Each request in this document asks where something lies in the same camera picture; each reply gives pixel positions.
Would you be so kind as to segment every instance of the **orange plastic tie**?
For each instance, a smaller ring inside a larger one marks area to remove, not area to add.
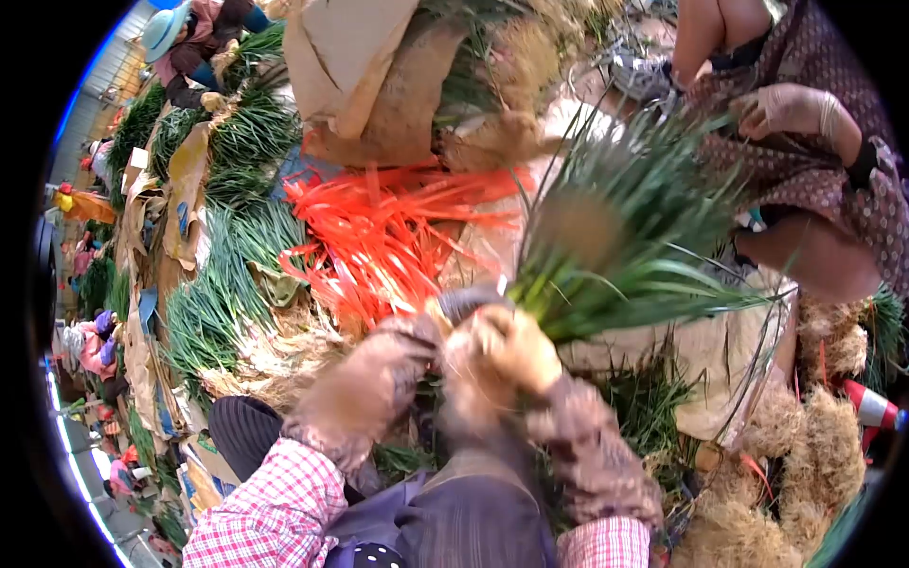
[[[757,473],[758,477],[761,478],[761,481],[764,482],[764,487],[767,488],[767,494],[770,495],[770,500],[772,501],[774,499],[774,492],[770,489],[770,482],[767,481],[767,476],[764,474],[764,470],[761,469],[761,466],[758,465],[747,453],[740,453],[739,459],[742,460],[742,463],[753,469],[754,472]]]

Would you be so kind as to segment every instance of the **sun hat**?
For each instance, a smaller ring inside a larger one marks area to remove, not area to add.
[[[154,63],[167,53],[174,45],[180,28],[189,18],[189,5],[186,0],[173,10],[161,10],[152,16],[142,32],[140,43],[145,48],[145,62]]]

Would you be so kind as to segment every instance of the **red and white cone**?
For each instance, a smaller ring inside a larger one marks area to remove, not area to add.
[[[843,390],[852,401],[858,413],[858,423],[865,427],[862,436],[862,449],[867,450],[878,430],[900,430],[906,423],[909,413],[900,410],[896,404],[883,398],[880,394],[861,386],[851,379],[843,380]]]

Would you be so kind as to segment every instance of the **black pants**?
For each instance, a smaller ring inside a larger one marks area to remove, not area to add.
[[[240,481],[262,464],[280,429],[281,418],[270,406],[245,396],[219,398],[208,415],[215,446]],[[396,548],[402,557],[370,563],[358,553],[355,566],[552,565],[552,536],[521,448],[507,434],[490,437],[489,444],[476,440],[453,447],[449,463],[398,514]]]

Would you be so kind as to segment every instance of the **patterned shirt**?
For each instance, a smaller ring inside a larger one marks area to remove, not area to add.
[[[325,456],[280,438],[262,466],[202,513],[183,550],[186,568],[320,568],[337,539],[324,528],[344,512],[344,477]],[[628,517],[583,524],[557,543],[564,568],[646,568],[650,533]]]

